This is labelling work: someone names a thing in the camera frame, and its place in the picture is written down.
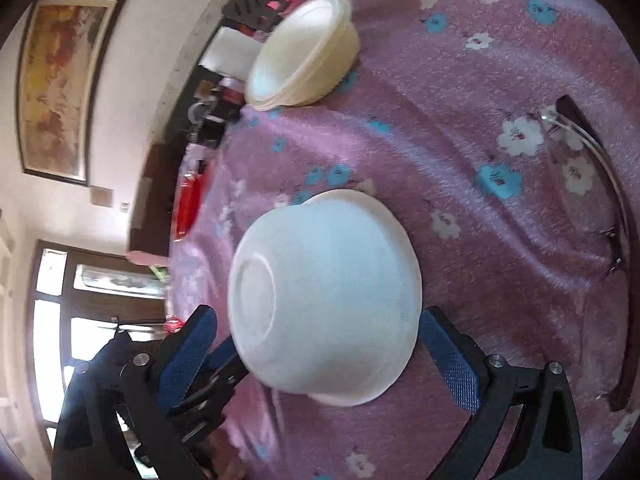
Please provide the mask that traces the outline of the white paper bowl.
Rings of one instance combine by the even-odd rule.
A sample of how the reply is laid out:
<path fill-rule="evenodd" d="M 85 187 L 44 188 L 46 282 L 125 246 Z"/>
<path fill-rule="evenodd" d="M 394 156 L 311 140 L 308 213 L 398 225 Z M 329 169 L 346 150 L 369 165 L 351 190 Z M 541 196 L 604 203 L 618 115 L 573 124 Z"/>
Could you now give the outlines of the white paper bowl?
<path fill-rule="evenodd" d="M 339 188 L 263 214 L 228 278 L 236 351 L 264 385 L 350 408 L 393 385 L 418 338 L 422 276 L 376 198 Z"/>

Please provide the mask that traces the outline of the red scalloped plate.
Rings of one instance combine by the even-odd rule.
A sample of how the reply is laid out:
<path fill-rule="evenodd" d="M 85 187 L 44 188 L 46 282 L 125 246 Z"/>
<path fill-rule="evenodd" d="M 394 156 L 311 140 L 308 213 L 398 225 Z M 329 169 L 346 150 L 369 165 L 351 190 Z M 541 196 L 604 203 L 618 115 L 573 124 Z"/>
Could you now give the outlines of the red scalloped plate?
<path fill-rule="evenodd" d="M 182 240 L 191 231 L 209 188 L 209 162 L 200 159 L 193 168 L 186 170 L 178 187 L 174 208 L 175 242 Z"/>

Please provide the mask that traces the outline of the beige bowl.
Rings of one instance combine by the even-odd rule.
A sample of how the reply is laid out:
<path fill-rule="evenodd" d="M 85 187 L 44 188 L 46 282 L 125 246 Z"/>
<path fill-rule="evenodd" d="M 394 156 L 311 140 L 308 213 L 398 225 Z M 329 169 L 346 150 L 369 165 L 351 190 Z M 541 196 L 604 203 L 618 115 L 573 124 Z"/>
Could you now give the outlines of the beige bowl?
<path fill-rule="evenodd" d="M 318 102 L 347 75 L 359 51 L 351 1 L 308 0 L 262 46 L 245 84 L 245 101 L 255 110 Z"/>

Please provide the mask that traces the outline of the wooden door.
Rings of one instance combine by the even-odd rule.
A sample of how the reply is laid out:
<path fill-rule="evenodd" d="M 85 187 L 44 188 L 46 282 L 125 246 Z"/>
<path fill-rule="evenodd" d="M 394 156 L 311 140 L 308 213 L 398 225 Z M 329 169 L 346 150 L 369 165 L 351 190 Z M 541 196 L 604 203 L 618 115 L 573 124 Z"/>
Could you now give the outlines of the wooden door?
<path fill-rule="evenodd" d="M 118 330 L 149 341 L 162 331 L 166 287 L 125 258 L 38 240 L 29 273 L 29 392 L 44 449 L 52 452 L 74 368 Z"/>

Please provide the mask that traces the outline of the glass bowl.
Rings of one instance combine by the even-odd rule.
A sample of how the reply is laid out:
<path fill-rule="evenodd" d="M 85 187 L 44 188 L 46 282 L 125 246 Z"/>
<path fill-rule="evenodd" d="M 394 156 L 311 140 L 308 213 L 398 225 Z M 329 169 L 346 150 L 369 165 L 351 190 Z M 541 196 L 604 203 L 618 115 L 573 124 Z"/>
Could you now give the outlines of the glass bowl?
<path fill-rule="evenodd" d="M 610 262 L 601 278 L 625 272 L 630 257 L 629 218 L 611 157 L 597 133 L 556 106 L 543 106 L 537 115 L 570 222 L 580 237 L 608 245 Z"/>

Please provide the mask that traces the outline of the framed horse painting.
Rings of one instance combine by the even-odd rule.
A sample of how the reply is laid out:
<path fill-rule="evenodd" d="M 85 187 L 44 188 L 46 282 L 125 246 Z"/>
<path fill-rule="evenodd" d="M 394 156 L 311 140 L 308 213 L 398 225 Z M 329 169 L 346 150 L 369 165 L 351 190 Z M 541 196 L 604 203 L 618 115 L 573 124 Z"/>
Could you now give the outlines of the framed horse painting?
<path fill-rule="evenodd" d="M 24 174 L 87 186 L 94 96 L 127 0 L 36 0 L 21 41 L 15 86 Z"/>

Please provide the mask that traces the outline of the purple floral tablecloth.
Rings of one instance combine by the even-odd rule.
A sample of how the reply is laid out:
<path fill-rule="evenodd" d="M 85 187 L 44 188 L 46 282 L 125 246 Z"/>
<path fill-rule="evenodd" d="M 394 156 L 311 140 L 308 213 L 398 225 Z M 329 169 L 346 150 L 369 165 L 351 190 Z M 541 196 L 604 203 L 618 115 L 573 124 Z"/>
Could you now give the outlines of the purple floral tablecloth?
<path fill-rule="evenodd" d="M 632 204 L 639 63 L 597 0 L 352 0 L 356 66 L 312 107 L 244 110 L 210 160 L 198 221 L 170 258 L 175 314 L 226 310 L 236 244 L 262 214 L 332 188 L 405 226 L 423 296 L 514 365 L 566 369 L 582 470 L 600 477 L 639 415 L 613 412 L 627 331 L 623 272 L 580 237 L 537 110 L 570 96 Z"/>

